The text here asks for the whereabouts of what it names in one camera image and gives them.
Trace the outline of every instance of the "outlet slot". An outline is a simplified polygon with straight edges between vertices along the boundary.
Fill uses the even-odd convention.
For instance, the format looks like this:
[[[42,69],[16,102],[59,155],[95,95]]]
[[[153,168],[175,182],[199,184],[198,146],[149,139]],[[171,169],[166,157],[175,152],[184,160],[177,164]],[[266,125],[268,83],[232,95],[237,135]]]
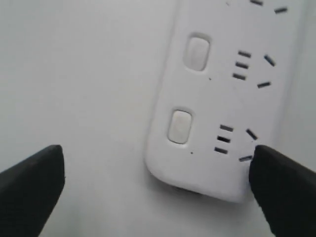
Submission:
[[[246,132],[249,134],[250,137],[252,137],[253,140],[258,139],[258,137],[250,129],[247,129]]]
[[[236,67],[248,69],[249,65],[245,63],[236,62]]]
[[[231,142],[231,140],[229,138],[221,137],[221,136],[218,136],[217,140],[219,140],[221,142],[226,142],[226,143],[230,143]]]
[[[249,160],[252,160],[252,156],[242,157],[239,159],[240,162],[245,162],[245,161],[249,161]]]
[[[246,58],[251,58],[251,53],[245,52],[245,51],[238,51],[238,54],[240,56],[246,57]]]
[[[275,61],[267,54],[265,55],[265,60],[273,67],[276,65]]]
[[[225,126],[225,125],[221,125],[220,126],[221,130],[225,130],[225,131],[228,131],[228,132],[233,132],[233,128],[232,127],[228,127],[228,126]]]
[[[271,82],[265,82],[265,83],[261,83],[261,84],[258,84],[258,88],[263,88],[263,87],[266,87],[266,86],[269,86],[271,85]]]
[[[237,74],[237,73],[234,73],[233,77],[236,78],[236,79],[240,79],[240,80],[246,80],[246,76],[243,76],[243,75],[240,75],[240,74]]]
[[[286,12],[287,12],[287,7],[280,7],[280,8],[275,9],[276,14],[286,13]]]
[[[218,147],[215,147],[214,151],[218,152],[218,153],[222,153],[222,154],[228,154],[228,151],[227,150],[224,150],[224,149],[221,149],[221,148],[218,148]]]
[[[259,0],[250,0],[251,3],[259,5],[259,6],[263,6],[263,1],[259,1]]]

